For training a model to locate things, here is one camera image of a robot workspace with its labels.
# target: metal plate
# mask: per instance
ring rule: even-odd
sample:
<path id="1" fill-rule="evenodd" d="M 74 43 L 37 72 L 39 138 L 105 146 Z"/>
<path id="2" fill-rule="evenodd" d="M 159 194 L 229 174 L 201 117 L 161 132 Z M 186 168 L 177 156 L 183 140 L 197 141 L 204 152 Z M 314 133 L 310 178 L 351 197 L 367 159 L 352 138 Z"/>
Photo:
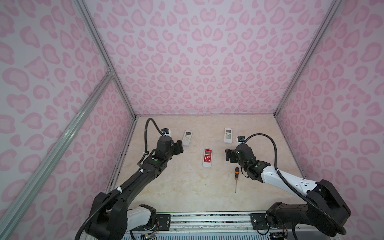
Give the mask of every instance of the metal plate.
<path id="1" fill-rule="evenodd" d="M 170 214 L 157 214 L 156 221 L 159 222 L 159 231 L 169 231 L 170 226 Z M 142 226 L 132 229 L 132 231 L 146 231 Z"/>
<path id="2" fill-rule="evenodd" d="M 265 213 L 263 214 L 250 214 L 251 216 L 251 223 L 253 230 L 267 230 L 269 226 L 266 224 L 265 220 Z M 292 229 L 292 223 L 286 223 L 285 224 L 288 229 Z"/>
<path id="3" fill-rule="evenodd" d="M 140 234 L 135 234 L 136 240 L 140 240 Z M 123 240 L 132 240 L 129 233 Z M 258 233 L 159 233 L 155 240 L 271 240 L 269 234 L 261 236 Z"/>

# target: wall panel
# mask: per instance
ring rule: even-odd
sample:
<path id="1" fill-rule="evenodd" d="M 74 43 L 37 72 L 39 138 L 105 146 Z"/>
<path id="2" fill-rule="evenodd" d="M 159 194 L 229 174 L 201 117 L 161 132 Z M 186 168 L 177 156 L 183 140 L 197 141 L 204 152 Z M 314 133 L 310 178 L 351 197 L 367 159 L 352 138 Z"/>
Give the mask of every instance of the wall panel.
<path id="1" fill-rule="evenodd" d="M 11 238 L 74 238 L 106 189 L 131 121 L 111 82 Z"/>
<path id="2" fill-rule="evenodd" d="M 384 237 L 383 10 L 345 2 L 278 116 L 307 178 L 350 207 L 347 240 Z"/>
<path id="3" fill-rule="evenodd" d="M 71 0 L 0 6 L 1 218 L 106 68 Z"/>
<path id="4" fill-rule="evenodd" d="M 331 1 L 86 0 L 137 114 L 273 113 Z"/>

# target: black robotic arm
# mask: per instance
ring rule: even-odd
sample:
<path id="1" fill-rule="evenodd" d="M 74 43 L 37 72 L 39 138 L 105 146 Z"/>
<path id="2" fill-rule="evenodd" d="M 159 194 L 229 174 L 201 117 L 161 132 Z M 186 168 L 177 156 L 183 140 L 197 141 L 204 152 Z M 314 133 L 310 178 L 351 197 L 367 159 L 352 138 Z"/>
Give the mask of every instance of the black robotic arm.
<path id="1" fill-rule="evenodd" d="M 257 135 L 271 140 L 275 150 L 275 166 L 256 160 L 251 147 L 246 144 Z M 326 180 L 315 182 L 280 171 L 277 168 L 276 144 L 268 135 L 253 134 L 247 139 L 239 136 L 238 143 L 236 149 L 225 150 L 227 161 L 240 164 L 250 179 L 277 186 L 307 202 L 300 205 L 274 203 L 266 212 L 266 220 L 271 228 L 283 223 L 302 223 L 312 225 L 331 237 L 337 233 L 346 234 L 343 225 L 351 211 L 332 183 Z"/>
<path id="2" fill-rule="evenodd" d="M 172 156 L 183 152 L 182 142 L 173 142 L 168 129 L 158 131 L 162 136 L 157 142 L 156 149 L 152 151 L 154 155 L 145 149 L 143 158 L 138 163 L 140 169 L 136 173 L 117 189 L 108 194 L 99 193 L 95 197 L 91 214 L 80 227 L 75 240 L 79 239 L 83 230 L 100 240 L 120 240 L 127 230 L 138 226 L 151 229 L 155 225 L 156 209 L 147 205 L 140 205 L 128 211 L 127 208 L 139 192 L 164 171 Z M 274 166 L 256 160 L 252 149 L 246 144 L 247 140 L 257 135 L 268 137 L 273 143 Z M 315 226 L 328 236 L 335 236 L 337 233 L 346 234 L 343 225 L 351 215 L 351 211 L 330 182 L 326 180 L 315 182 L 280 171 L 277 168 L 276 144 L 268 135 L 253 134 L 247 139 L 240 136 L 238 142 L 236 149 L 225 150 L 227 161 L 240 164 L 241 169 L 252 180 L 275 185 L 307 202 L 300 205 L 274 203 L 267 210 L 265 217 L 271 228 L 283 223 L 294 223 L 293 226 L 302 223 Z"/>

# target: screwdriver handle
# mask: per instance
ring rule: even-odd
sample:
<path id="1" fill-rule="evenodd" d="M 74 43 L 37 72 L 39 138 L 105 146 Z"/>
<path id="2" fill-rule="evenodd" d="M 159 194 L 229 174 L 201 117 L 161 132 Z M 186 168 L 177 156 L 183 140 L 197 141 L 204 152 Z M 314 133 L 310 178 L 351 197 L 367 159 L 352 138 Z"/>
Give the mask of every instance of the screwdriver handle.
<path id="1" fill-rule="evenodd" d="M 236 181 L 239 180 L 239 171 L 240 171 L 239 167 L 236 167 L 235 168 L 235 180 Z"/>

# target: white remote control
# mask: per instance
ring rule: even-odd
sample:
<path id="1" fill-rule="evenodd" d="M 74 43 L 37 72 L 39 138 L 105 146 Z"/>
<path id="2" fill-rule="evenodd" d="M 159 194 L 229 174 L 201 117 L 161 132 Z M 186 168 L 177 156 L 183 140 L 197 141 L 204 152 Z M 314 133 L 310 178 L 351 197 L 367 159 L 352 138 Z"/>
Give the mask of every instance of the white remote control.
<path id="1" fill-rule="evenodd" d="M 203 167 L 211 167 L 212 165 L 212 149 L 204 149 Z"/>
<path id="2" fill-rule="evenodd" d="M 232 128 L 224 129 L 224 143 L 232 143 Z"/>
<path id="3" fill-rule="evenodd" d="M 184 137 L 183 137 L 183 145 L 189 146 L 191 138 L 192 138 L 192 131 L 191 130 L 186 130 L 185 133 L 184 133 Z"/>

